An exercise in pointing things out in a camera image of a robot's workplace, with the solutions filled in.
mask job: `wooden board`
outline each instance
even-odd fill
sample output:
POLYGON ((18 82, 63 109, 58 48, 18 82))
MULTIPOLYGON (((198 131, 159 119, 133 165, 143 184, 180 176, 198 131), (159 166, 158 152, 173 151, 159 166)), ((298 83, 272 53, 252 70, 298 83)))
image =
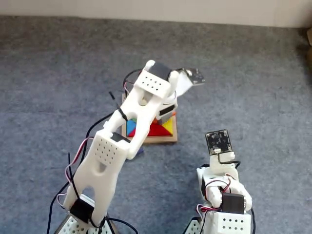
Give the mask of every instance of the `wooden board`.
MULTIPOLYGON (((177 142, 177 128, 176 128, 176 116, 172 116, 172 125, 173 125, 173 135, 172 136, 148 136, 144 144, 151 144, 151 143, 175 143, 177 142)), ((126 134, 126 124, 121 126, 121 134, 123 137, 131 140, 132 137, 127 137, 126 134)))

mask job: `white plastic base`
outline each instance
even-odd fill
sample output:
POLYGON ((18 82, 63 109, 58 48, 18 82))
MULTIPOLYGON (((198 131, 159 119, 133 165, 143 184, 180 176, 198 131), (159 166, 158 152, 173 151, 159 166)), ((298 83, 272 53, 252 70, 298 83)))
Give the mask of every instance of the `white plastic base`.
POLYGON ((250 214, 211 212, 206 215, 203 234, 250 234, 250 214))
POLYGON ((201 225, 197 220, 192 220, 183 234, 200 234, 201 225))
MULTIPOLYGON (((55 234, 98 234, 97 228, 89 228, 88 225, 78 223, 73 217, 69 217, 62 227, 59 227, 59 231, 55 234)), ((102 228, 102 234, 113 234, 114 231, 111 230, 107 222, 105 222, 102 228)))

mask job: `circuit board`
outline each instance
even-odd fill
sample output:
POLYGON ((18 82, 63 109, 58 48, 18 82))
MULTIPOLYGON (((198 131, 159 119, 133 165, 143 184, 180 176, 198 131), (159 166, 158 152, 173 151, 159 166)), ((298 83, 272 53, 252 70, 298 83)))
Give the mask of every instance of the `circuit board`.
POLYGON ((232 145, 227 129, 208 132, 205 136, 210 155, 232 151, 232 145))

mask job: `red triangle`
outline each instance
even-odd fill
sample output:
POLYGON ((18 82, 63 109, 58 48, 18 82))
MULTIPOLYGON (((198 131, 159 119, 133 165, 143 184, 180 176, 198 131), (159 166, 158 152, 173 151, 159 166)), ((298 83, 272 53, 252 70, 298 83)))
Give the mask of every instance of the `red triangle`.
MULTIPOLYGON (((133 131, 128 134, 128 137, 134 137, 135 133, 136 133, 136 130, 133 129, 133 131)), ((153 124, 152 123, 150 126, 150 132, 147 136, 148 137, 171 136, 171 133, 168 132, 168 130, 165 129, 160 124, 153 124)))

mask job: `hole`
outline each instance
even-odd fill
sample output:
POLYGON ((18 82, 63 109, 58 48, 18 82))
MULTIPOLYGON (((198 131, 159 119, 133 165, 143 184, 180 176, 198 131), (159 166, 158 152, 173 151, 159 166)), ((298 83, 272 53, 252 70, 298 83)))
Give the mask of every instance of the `hole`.
POLYGON ((106 165, 103 163, 99 163, 98 172, 103 173, 106 169, 106 165))

